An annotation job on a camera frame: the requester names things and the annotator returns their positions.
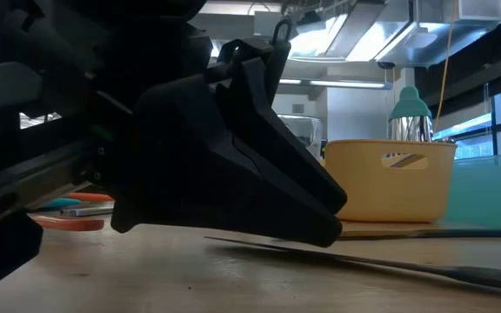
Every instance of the cable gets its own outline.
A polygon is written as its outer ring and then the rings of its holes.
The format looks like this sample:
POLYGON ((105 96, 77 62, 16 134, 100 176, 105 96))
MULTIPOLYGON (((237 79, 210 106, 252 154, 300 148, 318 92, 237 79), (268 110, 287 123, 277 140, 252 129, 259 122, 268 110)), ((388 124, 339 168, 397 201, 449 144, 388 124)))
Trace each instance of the cable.
POLYGON ((260 3, 262 4, 262 6, 264 6, 268 12, 271 12, 270 8, 268 7, 268 5, 266 5, 266 3, 263 3, 262 1, 253 1, 251 4, 250 4, 250 7, 249 7, 249 10, 247 10, 247 15, 250 15, 251 14, 251 10, 252 10, 252 7, 257 4, 257 3, 260 3))
POLYGON ((453 24, 458 14, 458 0, 455 0, 453 5, 453 15, 451 16, 450 33, 448 34, 448 48, 445 56, 444 63, 444 75, 442 76, 442 89, 440 91, 440 103, 438 104, 438 113, 436 114, 436 123, 434 124, 434 129, 432 130, 434 134, 438 131, 438 122, 440 120, 440 113, 442 112, 442 103, 444 102, 444 91, 445 91, 445 79, 448 76, 448 62, 450 61, 450 49, 451 49, 451 35, 453 34, 453 24))

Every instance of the table surface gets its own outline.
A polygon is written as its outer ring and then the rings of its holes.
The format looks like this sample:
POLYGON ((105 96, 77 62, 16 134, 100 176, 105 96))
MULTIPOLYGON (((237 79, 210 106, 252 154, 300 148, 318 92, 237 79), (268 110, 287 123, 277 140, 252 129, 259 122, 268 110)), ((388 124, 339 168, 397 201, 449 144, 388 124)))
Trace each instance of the table surface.
MULTIPOLYGON (((497 312, 501 290, 437 276, 296 259, 204 239, 216 230, 139 225, 120 235, 46 230, 39 256, 0 282, 0 312, 497 312)), ((330 252, 501 268, 501 239, 337 242, 330 252)))

